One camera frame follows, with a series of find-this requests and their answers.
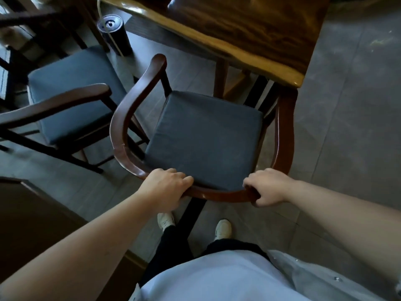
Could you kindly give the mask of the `dark brown wooden cabinet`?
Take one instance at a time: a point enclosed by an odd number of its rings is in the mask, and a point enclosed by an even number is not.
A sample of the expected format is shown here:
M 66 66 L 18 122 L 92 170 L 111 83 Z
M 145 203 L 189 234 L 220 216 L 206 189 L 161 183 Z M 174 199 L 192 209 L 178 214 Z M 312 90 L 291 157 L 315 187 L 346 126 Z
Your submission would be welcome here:
M 0 283 L 87 223 L 27 180 L 0 177 Z M 128 250 L 97 301 L 128 301 L 145 269 Z

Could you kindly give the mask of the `black cylindrical appliance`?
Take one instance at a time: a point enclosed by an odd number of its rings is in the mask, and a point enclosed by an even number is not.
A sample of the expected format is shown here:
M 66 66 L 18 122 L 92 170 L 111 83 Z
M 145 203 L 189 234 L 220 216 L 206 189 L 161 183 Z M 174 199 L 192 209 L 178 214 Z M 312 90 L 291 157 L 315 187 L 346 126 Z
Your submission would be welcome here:
M 98 20 L 97 27 L 116 55 L 133 55 L 133 49 L 130 45 L 123 19 L 120 16 L 115 14 L 105 15 Z

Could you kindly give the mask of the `brown wooden table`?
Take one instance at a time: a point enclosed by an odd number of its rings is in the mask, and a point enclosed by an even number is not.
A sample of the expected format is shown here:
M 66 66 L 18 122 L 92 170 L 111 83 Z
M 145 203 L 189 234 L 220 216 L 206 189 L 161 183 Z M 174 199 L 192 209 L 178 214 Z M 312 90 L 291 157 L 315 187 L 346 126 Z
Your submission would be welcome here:
M 330 0 L 101 0 L 275 82 L 296 100 Z

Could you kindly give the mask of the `white shoe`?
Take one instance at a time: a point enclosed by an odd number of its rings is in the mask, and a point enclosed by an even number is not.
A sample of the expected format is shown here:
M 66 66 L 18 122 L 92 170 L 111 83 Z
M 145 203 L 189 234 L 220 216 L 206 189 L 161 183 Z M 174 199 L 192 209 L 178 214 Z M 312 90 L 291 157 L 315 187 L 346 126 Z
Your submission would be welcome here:
M 167 228 L 171 226 L 176 226 L 174 215 L 172 212 L 168 213 L 158 213 L 157 222 L 159 228 L 164 232 Z
M 214 241 L 231 239 L 232 236 L 233 233 L 231 222 L 227 219 L 221 219 L 215 229 Z

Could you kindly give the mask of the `person's right hand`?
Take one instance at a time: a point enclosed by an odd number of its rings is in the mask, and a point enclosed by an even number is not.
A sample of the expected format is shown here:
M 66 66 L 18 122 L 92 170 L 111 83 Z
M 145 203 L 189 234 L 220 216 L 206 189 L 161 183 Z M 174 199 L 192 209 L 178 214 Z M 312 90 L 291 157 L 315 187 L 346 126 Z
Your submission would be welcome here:
M 272 168 L 259 170 L 250 175 L 253 175 L 254 186 L 262 196 L 262 207 L 292 202 L 293 187 L 296 180 Z

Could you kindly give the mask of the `black trousers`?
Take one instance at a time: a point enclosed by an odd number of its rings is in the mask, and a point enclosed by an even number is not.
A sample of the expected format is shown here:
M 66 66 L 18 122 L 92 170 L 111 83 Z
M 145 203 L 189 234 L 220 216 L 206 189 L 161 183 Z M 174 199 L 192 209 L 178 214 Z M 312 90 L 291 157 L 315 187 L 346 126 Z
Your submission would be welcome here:
M 242 242 L 232 238 L 221 238 L 210 243 L 199 258 L 223 251 L 244 250 L 261 255 L 270 262 L 268 255 L 256 244 Z M 143 287 L 158 274 L 177 265 L 196 259 L 190 250 L 187 238 L 180 229 L 174 225 L 168 226 L 164 231 L 156 253 L 148 263 L 138 285 Z

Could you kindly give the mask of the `white shirt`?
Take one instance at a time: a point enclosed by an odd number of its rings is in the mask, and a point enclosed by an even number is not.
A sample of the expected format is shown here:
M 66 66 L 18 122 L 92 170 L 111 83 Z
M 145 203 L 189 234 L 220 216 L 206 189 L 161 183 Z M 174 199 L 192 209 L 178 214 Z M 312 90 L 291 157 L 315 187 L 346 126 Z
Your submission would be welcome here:
M 386 301 L 353 280 L 286 253 L 209 254 L 138 284 L 129 301 Z

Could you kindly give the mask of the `white left shoe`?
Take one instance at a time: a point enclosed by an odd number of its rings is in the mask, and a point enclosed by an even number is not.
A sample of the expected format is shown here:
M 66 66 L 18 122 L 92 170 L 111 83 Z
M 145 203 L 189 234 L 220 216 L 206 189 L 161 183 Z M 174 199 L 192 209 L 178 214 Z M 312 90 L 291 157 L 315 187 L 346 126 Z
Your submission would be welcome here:
M 174 215 L 172 212 L 168 213 L 158 213 L 157 222 L 159 228 L 164 232 L 167 228 L 171 226 L 176 226 Z

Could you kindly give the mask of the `person's left hand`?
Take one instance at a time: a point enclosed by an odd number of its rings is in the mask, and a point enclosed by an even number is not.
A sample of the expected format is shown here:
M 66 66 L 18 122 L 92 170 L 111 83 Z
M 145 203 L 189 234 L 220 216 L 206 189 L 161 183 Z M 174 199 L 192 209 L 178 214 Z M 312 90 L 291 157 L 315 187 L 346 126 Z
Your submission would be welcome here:
M 144 203 L 153 214 L 167 213 L 175 210 L 180 199 L 169 199 L 163 191 L 163 169 L 153 170 L 143 181 L 135 196 Z

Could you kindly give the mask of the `dark wooden chair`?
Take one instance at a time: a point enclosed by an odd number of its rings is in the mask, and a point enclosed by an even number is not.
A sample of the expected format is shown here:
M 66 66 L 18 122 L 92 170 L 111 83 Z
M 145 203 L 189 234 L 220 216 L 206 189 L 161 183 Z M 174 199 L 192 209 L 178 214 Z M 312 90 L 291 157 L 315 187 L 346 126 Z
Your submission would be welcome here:
M 2 5 L 10 11 L 0 13 L 0 30 L 27 27 L 33 32 L 31 41 L 46 54 L 67 57 L 61 46 L 67 39 L 72 39 L 82 50 L 88 47 L 77 32 L 85 22 L 82 13 L 85 6 L 77 0 L 50 0 L 35 9 L 26 8 L 19 0 L 0 0 Z

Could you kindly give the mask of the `white right shoe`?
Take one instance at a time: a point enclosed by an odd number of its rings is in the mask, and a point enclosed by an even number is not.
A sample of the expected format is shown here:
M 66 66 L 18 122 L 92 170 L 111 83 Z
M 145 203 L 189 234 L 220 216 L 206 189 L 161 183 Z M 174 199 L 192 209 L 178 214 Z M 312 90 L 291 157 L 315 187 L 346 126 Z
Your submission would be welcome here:
M 227 219 L 221 219 L 215 229 L 214 241 L 231 239 L 232 236 L 233 233 L 231 222 Z

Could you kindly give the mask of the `person's right forearm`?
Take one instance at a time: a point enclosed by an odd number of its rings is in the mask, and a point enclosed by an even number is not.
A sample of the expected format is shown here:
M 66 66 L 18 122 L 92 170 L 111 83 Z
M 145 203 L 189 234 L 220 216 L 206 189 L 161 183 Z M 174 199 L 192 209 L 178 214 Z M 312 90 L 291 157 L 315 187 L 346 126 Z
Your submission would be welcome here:
M 354 257 L 396 282 L 401 275 L 401 211 L 291 180 L 286 199 Z

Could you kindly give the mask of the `person's left forearm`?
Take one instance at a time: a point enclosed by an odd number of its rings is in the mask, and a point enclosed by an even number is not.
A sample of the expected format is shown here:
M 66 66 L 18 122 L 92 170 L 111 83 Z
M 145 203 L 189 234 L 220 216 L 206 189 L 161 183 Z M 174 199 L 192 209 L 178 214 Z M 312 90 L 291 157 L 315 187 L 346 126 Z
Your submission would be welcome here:
M 7 278 L 0 301 L 96 300 L 154 214 L 152 196 L 136 192 Z

